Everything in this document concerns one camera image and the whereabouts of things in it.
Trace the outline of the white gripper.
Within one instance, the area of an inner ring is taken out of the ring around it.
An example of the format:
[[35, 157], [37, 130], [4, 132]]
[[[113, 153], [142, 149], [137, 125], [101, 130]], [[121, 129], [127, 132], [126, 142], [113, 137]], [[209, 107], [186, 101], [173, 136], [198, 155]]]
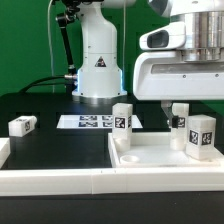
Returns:
[[173, 22], [139, 39], [144, 53], [134, 66], [133, 93], [139, 100], [161, 100], [170, 128], [178, 127], [173, 100], [224, 99], [224, 49], [215, 48], [215, 59], [188, 61], [184, 22]]

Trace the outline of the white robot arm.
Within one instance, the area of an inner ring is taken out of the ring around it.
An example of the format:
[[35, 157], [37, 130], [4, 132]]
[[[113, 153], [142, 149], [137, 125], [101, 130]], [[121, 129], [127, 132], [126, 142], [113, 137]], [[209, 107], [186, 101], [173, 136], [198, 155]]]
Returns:
[[[123, 96], [117, 66], [117, 30], [102, 8], [121, 8], [136, 0], [59, 0], [66, 10], [56, 17], [73, 80], [73, 96], [92, 101]], [[148, 0], [170, 19], [167, 26], [142, 35], [133, 93], [159, 100], [171, 127], [178, 126], [174, 100], [224, 99], [224, 0]]]

